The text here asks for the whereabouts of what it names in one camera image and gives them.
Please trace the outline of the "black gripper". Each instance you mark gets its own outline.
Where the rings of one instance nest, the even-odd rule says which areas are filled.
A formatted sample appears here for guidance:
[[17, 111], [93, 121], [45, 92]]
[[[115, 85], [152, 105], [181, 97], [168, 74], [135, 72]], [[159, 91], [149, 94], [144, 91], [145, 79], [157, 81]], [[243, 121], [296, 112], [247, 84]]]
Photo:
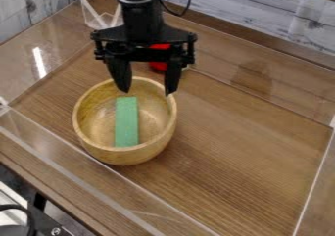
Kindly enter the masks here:
[[197, 35], [193, 32], [163, 24], [157, 33], [140, 33], [136, 30], [128, 35], [125, 25], [120, 25], [95, 30], [91, 38], [96, 43], [96, 59], [107, 65], [120, 91], [128, 92], [131, 88], [131, 62], [165, 62], [165, 94], [177, 90], [181, 65], [195, 63]]

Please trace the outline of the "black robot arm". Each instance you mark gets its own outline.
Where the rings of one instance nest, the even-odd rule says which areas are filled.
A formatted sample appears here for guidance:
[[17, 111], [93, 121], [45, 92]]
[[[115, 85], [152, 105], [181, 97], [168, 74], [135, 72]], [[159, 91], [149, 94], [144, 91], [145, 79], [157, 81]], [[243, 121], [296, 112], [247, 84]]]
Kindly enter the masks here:
[[132, 62], [163, 62], [167, 64], [164, 88], [168, 96], [177, 90], [181, 69], [195, 63], [193, 32], [165, 23], [163, 9], [173, 12], [163, 0], [116, 0], [121, 8], [123, 25], [95, 30], [91, 38], [96, 43], [95, 56], [101, 60], [120, 91], [132, 85]]

